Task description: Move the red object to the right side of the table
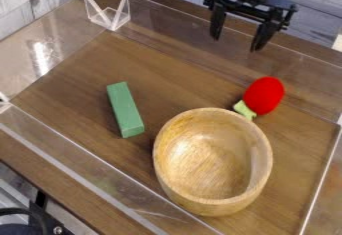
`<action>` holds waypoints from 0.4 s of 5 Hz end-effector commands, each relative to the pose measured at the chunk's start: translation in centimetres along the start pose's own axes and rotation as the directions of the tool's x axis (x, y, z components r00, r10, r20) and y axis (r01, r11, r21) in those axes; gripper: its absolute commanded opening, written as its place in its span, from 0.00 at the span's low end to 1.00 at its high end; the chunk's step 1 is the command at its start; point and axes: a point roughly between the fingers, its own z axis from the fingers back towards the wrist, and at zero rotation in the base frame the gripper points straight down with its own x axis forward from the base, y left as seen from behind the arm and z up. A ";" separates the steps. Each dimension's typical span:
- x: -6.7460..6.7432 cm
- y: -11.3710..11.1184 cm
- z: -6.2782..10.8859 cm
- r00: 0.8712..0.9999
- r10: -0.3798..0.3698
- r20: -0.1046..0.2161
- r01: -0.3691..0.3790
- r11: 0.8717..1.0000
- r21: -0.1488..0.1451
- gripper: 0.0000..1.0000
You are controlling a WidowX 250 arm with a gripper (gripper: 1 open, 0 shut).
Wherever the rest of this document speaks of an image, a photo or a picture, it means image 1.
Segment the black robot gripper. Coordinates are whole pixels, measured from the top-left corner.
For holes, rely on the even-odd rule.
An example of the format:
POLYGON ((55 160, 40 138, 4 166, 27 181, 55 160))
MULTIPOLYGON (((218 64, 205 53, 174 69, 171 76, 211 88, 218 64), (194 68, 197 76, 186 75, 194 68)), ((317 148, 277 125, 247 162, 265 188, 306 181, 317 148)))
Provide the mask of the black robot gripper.
POLYGON ((251 42, 251 52, 262 50, 278 30, 290 26, 298 11, 290 0, 203 0, 203 4, 211 10, 210 35, 215 40, 221 37, 227 13, 262 23, 251 42))

